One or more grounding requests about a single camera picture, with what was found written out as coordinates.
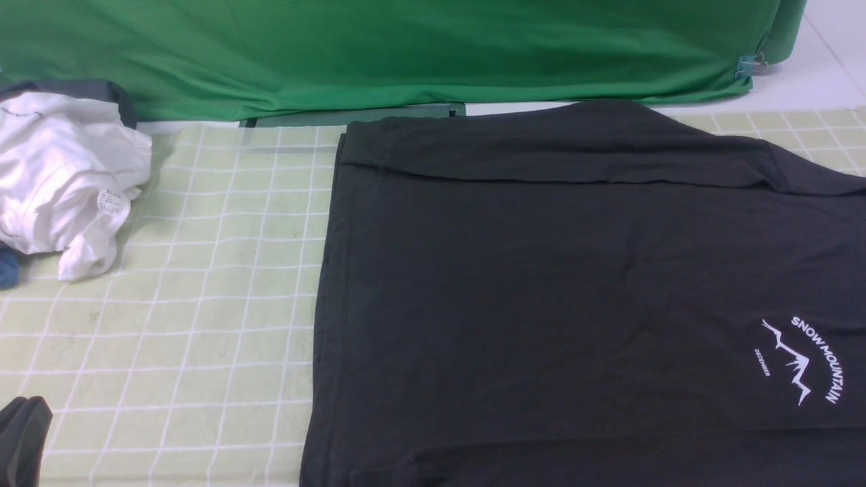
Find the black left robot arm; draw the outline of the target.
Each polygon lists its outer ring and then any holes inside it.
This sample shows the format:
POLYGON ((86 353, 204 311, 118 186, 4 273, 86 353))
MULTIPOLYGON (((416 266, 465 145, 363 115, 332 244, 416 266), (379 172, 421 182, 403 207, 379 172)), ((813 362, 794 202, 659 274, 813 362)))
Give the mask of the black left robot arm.
POLYGON ((45 398, 18 396, 1 411, 1 485, 37 486, 53 413, 45 398))

